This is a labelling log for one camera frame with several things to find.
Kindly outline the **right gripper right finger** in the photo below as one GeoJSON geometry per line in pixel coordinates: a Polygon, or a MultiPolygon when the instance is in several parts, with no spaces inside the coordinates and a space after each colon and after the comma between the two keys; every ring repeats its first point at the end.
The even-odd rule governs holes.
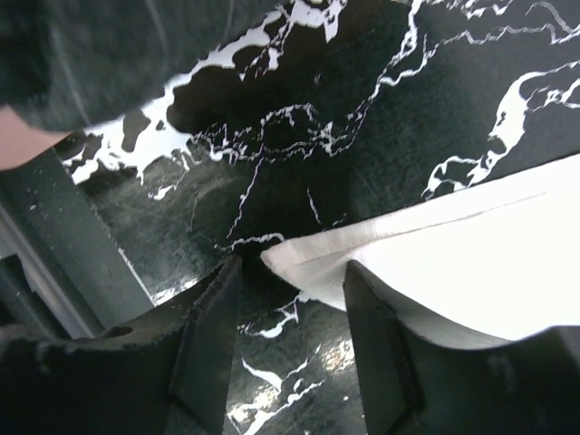
{"type": "Polygon", "coordinates": [[[517,341],[458,324],[352,260],[343,281],[371,434],[576,434],[579,330],[517,341]]]}

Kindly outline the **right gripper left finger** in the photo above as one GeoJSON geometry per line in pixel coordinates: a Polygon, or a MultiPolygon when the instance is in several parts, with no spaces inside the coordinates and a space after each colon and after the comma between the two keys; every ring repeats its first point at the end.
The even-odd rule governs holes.
{"type": "Polygon", "coordinates": [[[219,434],[242,266],[225,258],[190,289],[98,338],[1,329],[4,434],[219,434]]]}

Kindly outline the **white cloth napkin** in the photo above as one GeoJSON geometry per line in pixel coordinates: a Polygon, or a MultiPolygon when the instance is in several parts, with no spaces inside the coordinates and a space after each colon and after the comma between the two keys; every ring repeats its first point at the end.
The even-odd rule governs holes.
{"type": "Polygon", "coordinates": [[[579,159],[293,238],[261,258],[340,310],[345,268],[355,260],[435,313],[500,339],[578,325],[579,159]]]}

